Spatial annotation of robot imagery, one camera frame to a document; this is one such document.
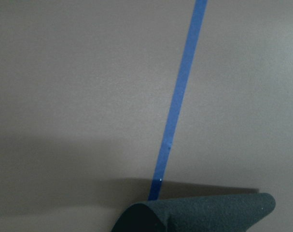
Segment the black mouse pad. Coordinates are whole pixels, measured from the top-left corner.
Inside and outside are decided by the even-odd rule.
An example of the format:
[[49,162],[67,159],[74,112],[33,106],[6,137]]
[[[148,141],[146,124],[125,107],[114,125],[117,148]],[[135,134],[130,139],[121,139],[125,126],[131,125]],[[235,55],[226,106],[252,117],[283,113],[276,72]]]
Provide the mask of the black mouse pad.
[[114,232],[246,232],[276,207],[268,193],[139,202],[127,208]]

